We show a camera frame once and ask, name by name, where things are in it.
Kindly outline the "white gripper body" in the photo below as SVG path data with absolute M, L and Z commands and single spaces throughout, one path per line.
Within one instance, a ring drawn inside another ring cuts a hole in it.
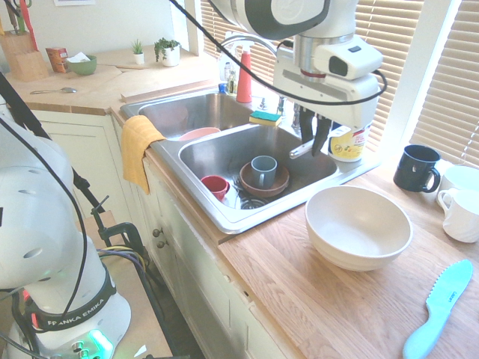
M 277 51 L 273 86 L 285 92 L 288 99 L 351 129 L 362 129 L 372 122 L 377 98 L 355 105 L 351 102 L 372 96 L 379 90 L 373 74 L 354 80 L 327 75 L 311 82 L 293 63 L 293 52 L 285 48 Z

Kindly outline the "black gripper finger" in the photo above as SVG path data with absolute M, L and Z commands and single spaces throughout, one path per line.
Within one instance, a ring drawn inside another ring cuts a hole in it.
M 303 144 L 314 140 L 316 137 L 316 131 L 313 127 L 314 120 L 317 121 L 317 117 L 313 111 L 300 111 L 299 125 Z
M 324 116 L 317 118 L 317 128 L 314 136 L 314 142 L 311 148 L 312 156 L 316 156 L 322 149 L 326 139 L 328 138 L 332 121 Z

